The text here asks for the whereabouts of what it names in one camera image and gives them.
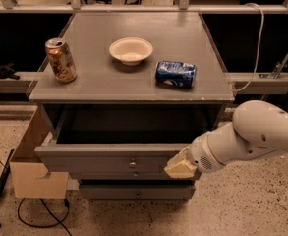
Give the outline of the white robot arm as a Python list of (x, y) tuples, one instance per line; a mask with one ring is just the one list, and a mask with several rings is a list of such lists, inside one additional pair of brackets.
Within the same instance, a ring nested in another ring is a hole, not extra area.
[(210, 173), (234, 161), (288, 153), (288, 113), (265, 101), (239, 105), (232, 121), (196, 137), (172, 157), (164, 171), (174, 179)]

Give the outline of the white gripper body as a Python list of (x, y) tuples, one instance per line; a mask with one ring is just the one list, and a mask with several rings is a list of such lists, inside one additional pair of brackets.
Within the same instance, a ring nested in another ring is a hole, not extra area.
[(190, 144), (192, 162), (200, 173), (211, 173), (224, 167), (212, 154), (208, 144), (209, 132), (196, 137)]

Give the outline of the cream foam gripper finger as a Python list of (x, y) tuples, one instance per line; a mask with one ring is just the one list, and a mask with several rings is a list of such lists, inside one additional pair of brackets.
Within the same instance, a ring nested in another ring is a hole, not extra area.
[(190, 147), (186, 146), (167, 162), (164, 171), (170, 178), (185, 179), (192, 178), (197, 168), (197, 164), (192, 158)]

